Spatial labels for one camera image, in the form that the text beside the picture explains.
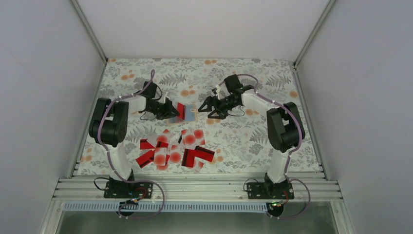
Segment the red card with black stripe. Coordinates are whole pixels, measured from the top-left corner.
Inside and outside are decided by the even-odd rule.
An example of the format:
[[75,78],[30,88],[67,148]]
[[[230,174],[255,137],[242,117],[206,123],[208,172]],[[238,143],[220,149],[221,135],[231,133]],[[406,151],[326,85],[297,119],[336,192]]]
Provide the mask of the red card with black stripe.
[[185,118],[186,118],[186,105],[178,102],[176,109],[178,111],[178,116],[177,116],[178,120],[179,121],[185,120]]

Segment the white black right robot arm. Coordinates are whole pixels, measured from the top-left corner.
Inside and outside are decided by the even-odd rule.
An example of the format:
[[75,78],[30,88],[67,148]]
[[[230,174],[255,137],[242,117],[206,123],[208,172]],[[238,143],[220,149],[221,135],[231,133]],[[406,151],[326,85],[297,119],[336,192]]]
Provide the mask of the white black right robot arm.
[[225,119],[229,111],[238,106],[252,108],[266,115],[268,141],[274,149],[270,166],[264,176],[264,193],[269,198],[276,198],[287,188],[290,182],[287,175],[293,152],[297,151],[305,132],[298,108],[295,103],[280,104],[264,97],[257,85],[242,85],[240,75],[230,75],[223,81],[228,96],[218,96],[217,85],[198,108],[199,112],[207,112],[208,118]]

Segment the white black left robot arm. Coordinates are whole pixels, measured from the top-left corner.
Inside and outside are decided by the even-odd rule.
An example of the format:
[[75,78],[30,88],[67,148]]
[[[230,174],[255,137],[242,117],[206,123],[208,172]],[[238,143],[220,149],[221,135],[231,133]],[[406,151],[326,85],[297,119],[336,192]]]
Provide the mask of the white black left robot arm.
[[144,82],[141,90],[114,100],[99,98],[89,125],[89,136],[106,152],[112,170],[106,191],[115,190],[123,197],[135,192],[134,174],[124,147],[128,117],[131,112],[149,112],[155,119],[164,120],[180,115],[167,97],[160,101],[158,85]]

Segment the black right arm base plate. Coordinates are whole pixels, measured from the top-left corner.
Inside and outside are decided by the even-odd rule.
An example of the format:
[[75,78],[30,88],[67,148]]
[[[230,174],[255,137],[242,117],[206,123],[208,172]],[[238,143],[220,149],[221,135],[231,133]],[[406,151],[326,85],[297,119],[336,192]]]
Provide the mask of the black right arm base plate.
[[248,182],[246,191],[249,199],[294,199],[293,186],[287,180],[280,183]]

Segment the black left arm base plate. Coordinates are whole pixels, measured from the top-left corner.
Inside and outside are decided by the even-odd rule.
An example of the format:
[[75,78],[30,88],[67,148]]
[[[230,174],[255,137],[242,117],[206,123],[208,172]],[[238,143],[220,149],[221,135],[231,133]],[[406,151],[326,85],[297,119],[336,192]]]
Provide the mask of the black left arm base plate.
[[153,183],[141,182],[141,183],[125,183],[123,181],[109,181],[106,183],[104,198],[119,198],[119,199],[132,199],[132,198],[151,198],[153,191]]

